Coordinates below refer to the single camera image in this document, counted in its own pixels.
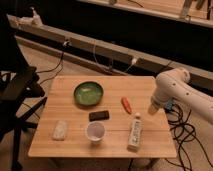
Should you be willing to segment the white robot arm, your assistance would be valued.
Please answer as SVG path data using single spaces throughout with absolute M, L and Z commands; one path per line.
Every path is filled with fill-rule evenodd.
M 148 112 L 155 114 L 160 108 L 164 108 L 169 100 L 176 99 L 213 125 L 213 97 L 192 88 L 188 85 L 189 81 L 190 73 L 182 67 L 158 74 Z

